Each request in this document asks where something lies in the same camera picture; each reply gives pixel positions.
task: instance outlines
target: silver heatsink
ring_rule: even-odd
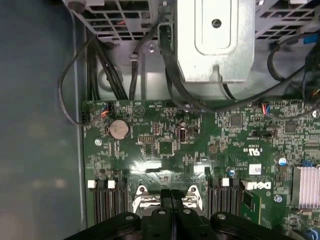
[[[318,209],[320,203],[320,169],[293,169],[292,205],[299,209]]]

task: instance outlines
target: metal bracket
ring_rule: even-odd
[[[200,215],[203,214],[203,200],[196,185],[191,185],[181,200],[184,207],[195,209]],[[160,194],[149,194],[147,187],[145,185],[140,185],[137,188],[134,200],[132,201],[133,212],[136,213],[138,208],[145,210],[150,207],[159,207],[162,204],[161,201],[163,201],[163,199],[161,199]]]

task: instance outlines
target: gray surface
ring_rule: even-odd
[[[123,78],[123,86],[127,93],[129,92],[131,81],[131,62],[129,60],[129,55],[133,52],[136,44],[137,42],[134,41],[118,41],[114,50],[111,52],[111,55],[113,56],[113,62],[117,67],[118,72],[121,73],[121,77]],[[156,49],[152,53],[148,51],[150,44],[156,45]],[[274,65],[276,66],[276,69],[282,76],[289,76],[304,65],[305,55],[312,46],[312,44],[305,46],[297,44],[292,47],[287,47],[285,50],[277,53],[274,57]],[[228,84],[231,92],[237,99],[247,98],[278,83],[270,76],[267,70],[267,58],[269,53],[270,51],[268,50],[268,44],[266,44],[265,41],[257,40],[255,43],[254,63],[247,81],[243,83]],[[100,72],[101,69],[101,65],[98,65],[98,72]],[[150,43],[147,43],[143,47],[142,53],[140,54],[139,76],[135,92],[135,99],[170,99],[164,69],[164,62],[160,55],[157,41],[151,41]],[[112,100],[114,99],[114,94],[110,91],[106,91],[106,87],[110,85],[106,81],[106,78],[102,77],[101,75],[99,78],[101,98],[104,100]],[[143,84],[141,83],[141,75],[143,76],[142,79],[144,80]],[[301,79],[302,76],[298,77],[297,81],[301,81]],[[194,96],[202,100],[226,98],[224,91],[218,83],[186,83],[185,88]],[[283,91],[280,90],[278,92],[273,92],[271,95],[282,95],[282,93]]]
[[[254,0],[177,1],[175,19],[174,49],[186,83],[246,81],[254,61]]]
[[[49,2],[0,0],[2,240],[59,240],[85,224],[79,132],[64,118],[57,91],[73,54],[73,24],[64,6]],[[64,89],[75,113],[73,71]]]

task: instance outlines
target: integrated circuit chip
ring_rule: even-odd
[[[158,153],[161,156],[171,156],[173,154],[172,141],[160,141],[158,143]]]
[[[287,121],[285,123],[284,132],[286,134],[295,134],[297,129],[297,122],[296,121]]]
[[[242,126],[242,117],[240,114],[231,115],[230,126],[231,127],[241,127]]]

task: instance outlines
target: white label sticker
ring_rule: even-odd
[[[249,164],[249,175],[261,175],[261,164]]]

